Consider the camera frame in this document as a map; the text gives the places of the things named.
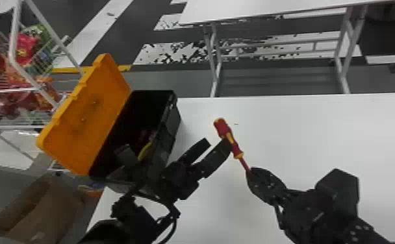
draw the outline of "metal table frame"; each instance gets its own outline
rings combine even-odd
[[[340,86],[342,88],[342,92],[345,94],[351,93],[348,85],[348,80],[346,78],[349,70],[349,66],[351,64],[351,59],[353,56],[353,52],[355,47],[357,46],[357,42],[360,37],[361,30],[364,25],[364,18],[366,16],[368,9],[368,5],[359,5],[359,6],[349,6],[346,9],[346,13],[343,17],[342,26],[340,28],[340,35],[338,38],[312,38],[310,40],[298,40],[298,41],[285,41],[285,42],[273,42],[273,43],[254,43],[254,44],[245,44],[238,45],[235,47],[226,47],[220,46],[218,33],[217,33],[217,24],[218,22],[211,22],[203,25],[204,32],[204,40],[207,46],[208,51],[208,59],[210,63],[211,75],[212,75],[212,88],[210,92],[210,97],[218,96],[218,85],[220,83],[220,76],[222,71],[222,58],[229,57],[244,57],[244,56],[253,56],[254,54],[240,54],[239,49],[244,47],[268,47],[273,45],[283,45],[283,44],[295,44],[295,43],[313,43],[311,50],[304,51],[291,51],[291,52],[279,52],[272,53],[269,55],[280,55],[280,54],[290,54],[290,53],[317,53],[317,52],[326,52],[326,51],[334,51],[334,63],[335,69],[337,72],[338,81],[340,82]],[[345,34],[348,35],[350,40],[348,52],[346,53],[346,57],[342,62],[340,60],[340,52],[342,49],[342,44],[344,41]],[[319,49],[317,50],[318,42],[332,42],[337,41],[337,47],[335,49]],[[221,50],[235,50],[235,55],[222,55]]]

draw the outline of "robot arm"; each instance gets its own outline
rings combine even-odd
[[[261,168],[252,168],[247,180],[252,193],[275,208],[280,229],[295,244],[391,243],[358,217],[353,175],[334,169],[308,191],[288,189]]]

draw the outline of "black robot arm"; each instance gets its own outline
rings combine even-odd
[[[231,145],[221,140],[201,161],[194,163],[208,148],[202,139],[187,150],[177,161],[166,167],[154,181],[141,181],[114,203],[111,218],[100,221],[83,237],[84,244],[150,244],[169,226],[167,236],[158,244],[165,244],[173,235],[180,211],[174,203],[185,200],[199,187],[199,180],[215,172],[231,153]],[[154,219],[143,207],[135,203],[135,197],[143,197],[164,205],[169,213]]]
[[[273,206],[281,230],[295,244],[390,244],[358,217],[358,178],[334,169],[314,189],[297,191],[266,169],[247,174],[252,193]]]

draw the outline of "cardboard box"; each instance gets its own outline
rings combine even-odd
[[[80,198],[59,178],[44,175],[0,213],[0,236],[22,243],[55,244],[81,206]]]

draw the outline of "toolbox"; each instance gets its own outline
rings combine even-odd
[[[173,91],[131,92],[112,57],[99,55],[36,144],[70,171],[126,192],[166,167],[181,122],[176,103]]]

